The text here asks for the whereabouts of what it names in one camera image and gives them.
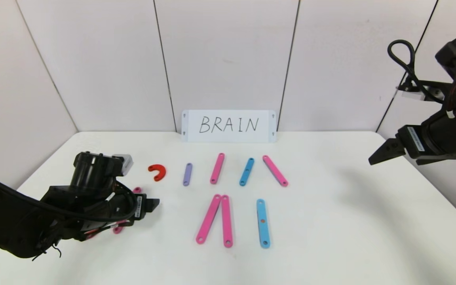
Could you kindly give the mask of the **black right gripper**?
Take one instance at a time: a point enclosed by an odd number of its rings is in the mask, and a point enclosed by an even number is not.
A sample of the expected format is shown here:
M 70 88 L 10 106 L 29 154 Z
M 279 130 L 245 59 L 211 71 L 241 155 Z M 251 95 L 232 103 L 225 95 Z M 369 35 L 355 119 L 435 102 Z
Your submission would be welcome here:
M 436 112 L 420 125 L 403 126 L 369 157 L 369 164 L 404 156 L 405 150 L 416 160 L 456 160 L 456 118 Z

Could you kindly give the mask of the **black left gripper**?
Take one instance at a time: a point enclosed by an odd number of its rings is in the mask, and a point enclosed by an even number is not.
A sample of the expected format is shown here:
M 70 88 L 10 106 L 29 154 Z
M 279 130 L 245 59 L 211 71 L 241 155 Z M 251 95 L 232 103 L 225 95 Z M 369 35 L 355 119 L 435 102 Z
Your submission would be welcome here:
M 144 213 L 142 211 L 145 208 L 145 213 L 152 213 L 156 207 L 160 204 L 160 199 L 147 198 L 146 194 L 137 193 L 135 194 L 137 202 L 134 202 L 128 195 L 116 195 L 113 198 L 113 217 L 121 218 L 128 215 L 130 210 L 135 209 L 132 216 L 126 221 L 140 220 Z

